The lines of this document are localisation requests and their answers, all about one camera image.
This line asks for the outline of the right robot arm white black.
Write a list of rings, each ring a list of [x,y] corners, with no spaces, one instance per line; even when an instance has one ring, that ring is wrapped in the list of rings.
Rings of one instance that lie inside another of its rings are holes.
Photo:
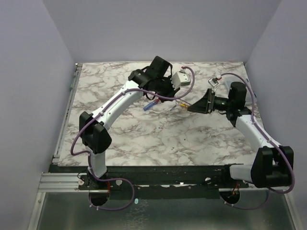
[[[294,152],[271,139],[259,125],[252,111],[245,106],[247,88],[242,82],[232,82],[227,98],[217,97],[212,89],[188,107],[194,113],[210,114],[218,110],[226,113],[233,127],[249,141],[256,156],[252,165],[232,164],[229,171],[221,174],[225,187],[232,187],[238,180],[254,184],[257,188],[290,186]]]

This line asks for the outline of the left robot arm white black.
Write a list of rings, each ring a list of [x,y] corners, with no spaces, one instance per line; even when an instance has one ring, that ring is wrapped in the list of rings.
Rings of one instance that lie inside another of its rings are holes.
[[[109,129],[129,106],[143,96],[151,94],[162,101],[174,100],[181,81],[173,74],[166,76],[167,70],[172,69],[171,63],[156,56],[149,66],[132,71],[120,90],[104,105],[90,114],[83,112],[80,115],[77,138],[86,146],[91,174],[89,183],[93,188],[101,189],[106,183],[106,150],[112,142]]]

